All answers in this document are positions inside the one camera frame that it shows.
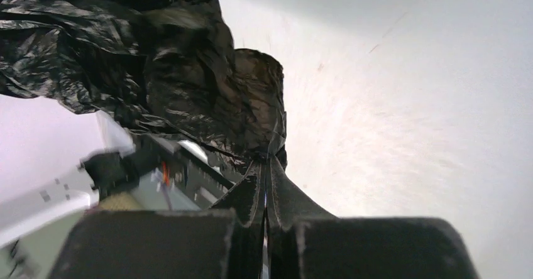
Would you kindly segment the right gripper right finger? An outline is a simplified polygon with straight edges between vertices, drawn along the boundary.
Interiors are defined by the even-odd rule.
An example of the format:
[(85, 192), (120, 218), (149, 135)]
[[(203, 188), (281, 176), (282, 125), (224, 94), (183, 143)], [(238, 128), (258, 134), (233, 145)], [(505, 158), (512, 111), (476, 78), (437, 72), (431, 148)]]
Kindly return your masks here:
[(478, 278), (455, 228), (438, 217), (336, 217), (266, 163), (271, 278)]

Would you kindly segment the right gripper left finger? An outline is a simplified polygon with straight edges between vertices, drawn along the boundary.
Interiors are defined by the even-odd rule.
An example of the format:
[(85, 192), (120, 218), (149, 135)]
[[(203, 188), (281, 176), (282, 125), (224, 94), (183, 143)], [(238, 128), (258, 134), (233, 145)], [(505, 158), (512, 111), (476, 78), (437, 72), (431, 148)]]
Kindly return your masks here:
[(265, 164), (203, 211), (96, 211), (70, 231), (51, 278), (260, 278)]

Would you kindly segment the black trash bag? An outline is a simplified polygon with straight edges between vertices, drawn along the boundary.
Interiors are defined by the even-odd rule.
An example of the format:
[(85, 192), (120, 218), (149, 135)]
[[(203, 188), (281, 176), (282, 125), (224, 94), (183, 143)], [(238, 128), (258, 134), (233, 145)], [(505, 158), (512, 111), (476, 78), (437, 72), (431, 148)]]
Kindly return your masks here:
[(287, 165), (283, 68), (235, 48), (219, 0), (1, 0), (1, 94)]

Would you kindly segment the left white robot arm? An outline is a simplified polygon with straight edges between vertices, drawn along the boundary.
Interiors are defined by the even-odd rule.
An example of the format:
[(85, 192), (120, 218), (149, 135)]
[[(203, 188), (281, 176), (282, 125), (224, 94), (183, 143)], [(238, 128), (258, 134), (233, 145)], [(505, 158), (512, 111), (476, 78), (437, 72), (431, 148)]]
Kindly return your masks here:
[(105, 200), (81, 161), (100, 150), (133, 149), (109, 116), (61, 116), (16, 124), (1, 137), (1, 247)]

